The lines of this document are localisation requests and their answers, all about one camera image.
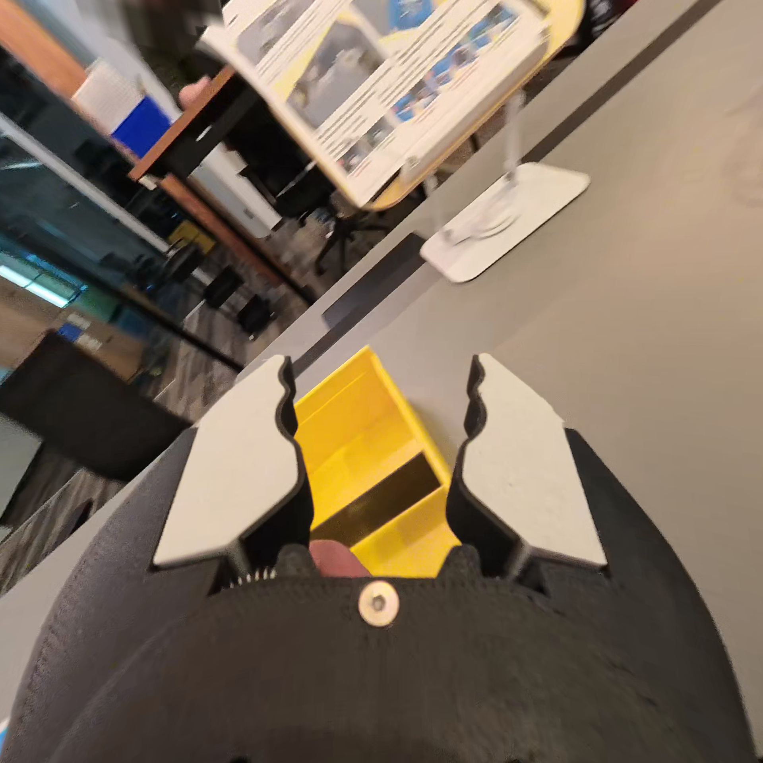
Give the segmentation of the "brown wooden side table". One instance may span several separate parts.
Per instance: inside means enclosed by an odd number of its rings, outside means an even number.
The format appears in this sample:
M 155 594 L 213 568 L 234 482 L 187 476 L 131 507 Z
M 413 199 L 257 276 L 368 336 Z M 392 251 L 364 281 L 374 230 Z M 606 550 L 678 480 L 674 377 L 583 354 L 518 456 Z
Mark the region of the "brown wooden side table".
M 133 159 L 128 176 L 134 182 L 146 178 L 156 182 L 196 222 L 245 262 L 276 285 L 286 285 L 310 306 L 317 296 L 294 280 L 291 272 L 269 257 L 245 232 L 232 212 L 205 192 L 190 177 L 202 161 L 225 138 L 237 123 L 262 99 L 227 65 L 202 88 L 192 105 L 149 148 L 144 157 Z

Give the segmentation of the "printed instruction sheet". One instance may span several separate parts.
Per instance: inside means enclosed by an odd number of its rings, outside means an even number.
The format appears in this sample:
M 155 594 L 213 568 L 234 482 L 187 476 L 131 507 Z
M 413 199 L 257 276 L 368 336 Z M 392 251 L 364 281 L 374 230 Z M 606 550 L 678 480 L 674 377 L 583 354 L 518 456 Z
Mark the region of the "printed instruction sheet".
M 536 2 L 228 2 L 198 45 L 247 81 L 355 206 L 425 168 L 548 48 Z

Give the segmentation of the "person's left hand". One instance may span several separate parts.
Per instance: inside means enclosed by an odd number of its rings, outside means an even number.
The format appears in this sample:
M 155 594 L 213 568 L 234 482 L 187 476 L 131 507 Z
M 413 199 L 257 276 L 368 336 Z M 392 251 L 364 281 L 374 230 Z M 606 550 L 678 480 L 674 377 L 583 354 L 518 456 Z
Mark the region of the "person's left hand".
M 340 542 L 329 539 L 313 540 L 310 542 L 309 551 L 323 577 L 371 576 L 352 551 Z

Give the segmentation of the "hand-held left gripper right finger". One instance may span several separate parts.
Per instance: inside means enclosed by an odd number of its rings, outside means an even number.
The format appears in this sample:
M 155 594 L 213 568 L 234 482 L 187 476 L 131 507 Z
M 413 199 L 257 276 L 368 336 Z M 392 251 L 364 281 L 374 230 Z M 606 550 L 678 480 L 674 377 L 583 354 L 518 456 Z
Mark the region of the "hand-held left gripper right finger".
M 449 529 L 483 577 L 520 578 L 537 559 L 603 571 L 564 420 L 487 353 L 472 357 L 465 440 L 445 502 Z

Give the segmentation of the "white and blue box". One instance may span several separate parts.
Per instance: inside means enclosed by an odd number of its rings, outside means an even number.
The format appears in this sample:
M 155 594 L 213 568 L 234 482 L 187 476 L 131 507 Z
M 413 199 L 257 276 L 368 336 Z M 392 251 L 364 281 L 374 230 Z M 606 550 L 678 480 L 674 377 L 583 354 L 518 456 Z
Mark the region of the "white and blue box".
M 97 59 L 72 103 L 106 136 L 143 158 L 171 125 L 170 117 L 146 91 Z

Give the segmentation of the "black office chair backrest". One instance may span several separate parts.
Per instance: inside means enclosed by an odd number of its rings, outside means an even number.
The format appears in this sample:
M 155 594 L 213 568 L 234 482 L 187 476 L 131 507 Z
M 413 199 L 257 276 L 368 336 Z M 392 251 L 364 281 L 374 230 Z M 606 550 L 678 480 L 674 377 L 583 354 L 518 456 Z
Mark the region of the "black office chair backrest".
M 1 411 L 67 459 L 121 482 L 192 425 L 52 330 L 2 382 Z

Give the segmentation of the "cardboard box with blue label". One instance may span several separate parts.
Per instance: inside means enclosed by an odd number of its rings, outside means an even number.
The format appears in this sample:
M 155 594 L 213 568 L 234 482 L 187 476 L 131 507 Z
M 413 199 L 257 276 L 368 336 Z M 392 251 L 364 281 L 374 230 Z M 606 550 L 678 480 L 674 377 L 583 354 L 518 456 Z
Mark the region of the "cardboard box with blue label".
M 63 308 L 46 322 L 45 330 L 59 334 L 125 381 L 133 381 L 144 368 L 146 341 L 81 310 Z

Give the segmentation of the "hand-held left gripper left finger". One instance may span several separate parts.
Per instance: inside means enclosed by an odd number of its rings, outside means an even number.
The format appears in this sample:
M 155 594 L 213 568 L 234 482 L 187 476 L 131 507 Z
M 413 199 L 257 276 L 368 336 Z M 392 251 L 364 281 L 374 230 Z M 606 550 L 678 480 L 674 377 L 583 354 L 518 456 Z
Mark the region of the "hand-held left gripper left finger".
M 216 561 L 227 571 L 264 571 L 283 548 L 308 548 L 314 506 L 295 392 L 291 358 L 276 355 L 202 417 L 154 567 Z

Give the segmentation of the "large yellow plastic bin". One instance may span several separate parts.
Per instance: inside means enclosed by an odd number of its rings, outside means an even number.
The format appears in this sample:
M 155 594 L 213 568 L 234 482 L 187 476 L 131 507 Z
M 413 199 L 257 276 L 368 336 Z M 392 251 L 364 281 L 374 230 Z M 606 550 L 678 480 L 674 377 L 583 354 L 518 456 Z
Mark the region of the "large yellow plastic bin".
M 452 468 L 370 347 L 296 401 L 314 506 L 311 541 L 349 548 L 377 577 L 436 577 L 459 540 Z

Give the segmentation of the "white metal document stand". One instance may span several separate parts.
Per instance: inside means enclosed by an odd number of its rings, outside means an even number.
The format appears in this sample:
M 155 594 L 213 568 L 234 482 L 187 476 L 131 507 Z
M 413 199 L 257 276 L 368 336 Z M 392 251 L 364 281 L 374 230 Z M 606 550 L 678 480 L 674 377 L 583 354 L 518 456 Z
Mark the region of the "white metal document stand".
M 368 153 L 352 174 L 391 170 L 397 182 L 428 186 L 453 144 L 501 111 L 498 178 L 449 213 L 434 207 L 423 259 L 453 283 L 474 280 L 584 192 L 590 177 L 521 158 L 524 86 L 555 50 L 558 22 L 520 2 L 487 2 L 463 35 L 393 103 L 380 128 L 360 139 Z

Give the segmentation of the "white storage cabinet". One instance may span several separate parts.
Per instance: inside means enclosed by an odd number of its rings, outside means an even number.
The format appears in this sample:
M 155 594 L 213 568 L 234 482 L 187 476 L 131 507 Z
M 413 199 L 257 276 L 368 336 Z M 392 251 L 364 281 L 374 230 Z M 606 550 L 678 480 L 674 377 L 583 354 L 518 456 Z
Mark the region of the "white storage cabinet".
M 268 238 L 281 224 L 281 215 L 243 176 L 245 163 L 240 154 L 218 144 L 188 180 L 210 202 L 257 239 Z

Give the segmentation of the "black office chair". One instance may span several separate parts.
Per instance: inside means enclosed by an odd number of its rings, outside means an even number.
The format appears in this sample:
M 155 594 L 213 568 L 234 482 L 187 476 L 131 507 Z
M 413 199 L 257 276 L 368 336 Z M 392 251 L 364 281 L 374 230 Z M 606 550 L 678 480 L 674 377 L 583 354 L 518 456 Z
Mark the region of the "black office chair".
M 335 265 L 345 275 L 351 249 L 365 234 L 386 234 L 382 215 L 351 205 L 317 167 L 306 168 L 276 196 L 285 228 L 285 254 L 300 275 L 326 275 Z

